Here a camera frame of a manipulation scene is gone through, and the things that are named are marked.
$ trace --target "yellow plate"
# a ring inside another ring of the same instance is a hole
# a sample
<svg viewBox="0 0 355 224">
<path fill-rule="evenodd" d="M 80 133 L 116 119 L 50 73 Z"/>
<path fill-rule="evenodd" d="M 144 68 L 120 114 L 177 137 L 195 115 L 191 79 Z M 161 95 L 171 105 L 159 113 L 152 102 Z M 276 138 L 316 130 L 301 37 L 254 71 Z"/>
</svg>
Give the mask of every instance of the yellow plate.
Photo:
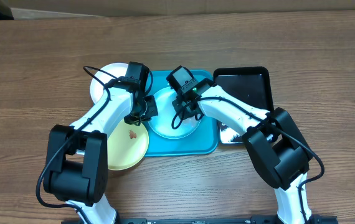
<svg viewBox="0 0 355 224">
<path fill-rule="evenodd" d="M 146 154 L 148 141 L 148 132 L 143 124 L 129 125 L 122 120 L 107 141 L 108 169 L 133 167 Z"/>
</svg>

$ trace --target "crumb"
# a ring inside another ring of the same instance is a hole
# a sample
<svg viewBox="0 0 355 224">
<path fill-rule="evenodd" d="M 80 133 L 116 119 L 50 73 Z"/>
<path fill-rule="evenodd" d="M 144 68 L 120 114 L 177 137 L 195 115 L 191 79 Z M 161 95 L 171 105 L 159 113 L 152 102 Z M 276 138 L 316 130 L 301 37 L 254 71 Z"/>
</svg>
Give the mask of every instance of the crumb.
<svg viewBox="0 0 355 224">
<path fill-rule="evenodd" d="M 133 138 L 137 138 L 138 136 L 137 136 L 136 133 L 134 133 L 132 130 L 130 130 L 129 131 L 129 137 L 130 137 L 130 139 L 133 139 Z"/>
</svg>

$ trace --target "blue tray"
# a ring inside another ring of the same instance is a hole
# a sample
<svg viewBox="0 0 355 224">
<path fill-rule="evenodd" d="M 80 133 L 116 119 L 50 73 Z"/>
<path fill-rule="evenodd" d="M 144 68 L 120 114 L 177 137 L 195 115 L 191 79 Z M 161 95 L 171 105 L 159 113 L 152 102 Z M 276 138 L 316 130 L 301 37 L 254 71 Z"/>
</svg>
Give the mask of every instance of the blue tray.
<svg viewBox="0 0 355 224">
<path fill-rule="evenodd" d="M 172 70 L 153 71 L 154 81 L 149 95 L 153 95 L 158 90 L 168 86 L 166 77 L 171 71 Z M 204 78 L 213 79 L 212 75 L 205 70 L 191 70 L 191 72 L 199 81 Z M 148 77 L 147 88 L 150 82 L 151 79 Z M 217 121 L 206 116 L 202 118 L 193 133 L 181 139 L 167 139 L 161 137 L 151 129 L 147 122 L 144 122 L 144 126 L 149 136 L 149 146 L 145 155 L 146 157 L 209 154 L 215 150 L 218 144 Z"/>
</svg>

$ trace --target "wooden table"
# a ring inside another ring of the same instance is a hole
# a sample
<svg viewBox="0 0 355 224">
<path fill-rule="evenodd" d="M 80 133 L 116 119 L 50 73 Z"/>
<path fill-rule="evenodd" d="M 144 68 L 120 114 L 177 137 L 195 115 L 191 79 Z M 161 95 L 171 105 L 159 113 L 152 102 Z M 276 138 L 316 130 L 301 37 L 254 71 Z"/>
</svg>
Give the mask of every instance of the wooden table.
<svg viewBox="0 0 355 224">
<path fill-rule="evenodd" d="M 355 223 L 355 11 L 0 21 L 0 223 L 77 218 L 35 197 L 49 131 L 91 107 L 82 66 L 130 60 L 152 70 L 268 68 L 275 106 L 290 112 L 326 166 L 307 186 L 313 213 Z M 310 176 L 318 172 L 312 160 Z M 122 217 L 277 210 L 242 147 L 145 159 L 125 175 L 110 174 L 106 195 Z"/>
</svg>

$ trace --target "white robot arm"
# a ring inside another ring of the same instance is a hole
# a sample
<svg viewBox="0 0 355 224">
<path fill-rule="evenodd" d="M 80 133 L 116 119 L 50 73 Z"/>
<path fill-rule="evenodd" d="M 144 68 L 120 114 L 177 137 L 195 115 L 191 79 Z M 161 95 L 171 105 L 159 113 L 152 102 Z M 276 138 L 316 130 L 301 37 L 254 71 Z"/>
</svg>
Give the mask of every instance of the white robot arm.
<svg viewBox="0 0 355 224">
<path fill-rule="evenodd" d="M 250 106 L 210 80 L 198 82 L 184 67 L 175 69 L 167 81 L 177 92 L 177 99 L 173 102 L 176 116 L 180 116 L 180 119 L 197 114 L 210 116 L 243 136 L 255 170 L 275 189 L 279 219 L 284 224 L 305 223 L 298 186 L 306 180 L 308 161 L 312 156 L 285 136 L 275 146 L 271 146 L 273 136 L 278 133 L 273 132 L 270 125 L 279 126 L 307 145 L 290 115 L 281 108 L 267 111 Z M 305 186 L 302 189 L 303 211 L 308 220 L 311 210 L 307 204 Z"/>
<path fill-rule="evenodd" d="M 44 189 L 79 208 L 78 214 L 85 223 L 115 221 L 116 211 L 104 195 L 107 139 L 122 119 L 140 125 L 158 114 L 154 97 L 145 96 L 149 73 L 143 64 L 130 62 L 125 76 L 107 83 L 100 100 L 82 118 L 70 126 L 56 125 L 49 134 Z M 83 163 L 66 160 L 66 154 L 84 155 Z M 37 197 L 41 204 L 49 205 L 38 192 Z"/>
</svg>

